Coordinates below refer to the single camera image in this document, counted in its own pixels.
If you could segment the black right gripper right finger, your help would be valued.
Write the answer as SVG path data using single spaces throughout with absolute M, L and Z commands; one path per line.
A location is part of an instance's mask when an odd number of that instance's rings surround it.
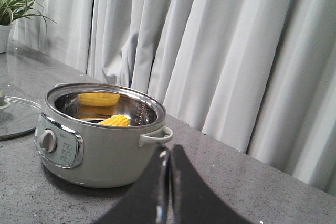
M 171 150 L 170 171 L 175 223 L 250 223 L 208 187 L 182 145 Z

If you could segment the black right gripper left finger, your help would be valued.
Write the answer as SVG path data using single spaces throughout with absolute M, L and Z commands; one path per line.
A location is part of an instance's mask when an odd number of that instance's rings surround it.
M 169 157 L 158 145 L 139 179 L 95 223 L 166 223 L 169 204 Z

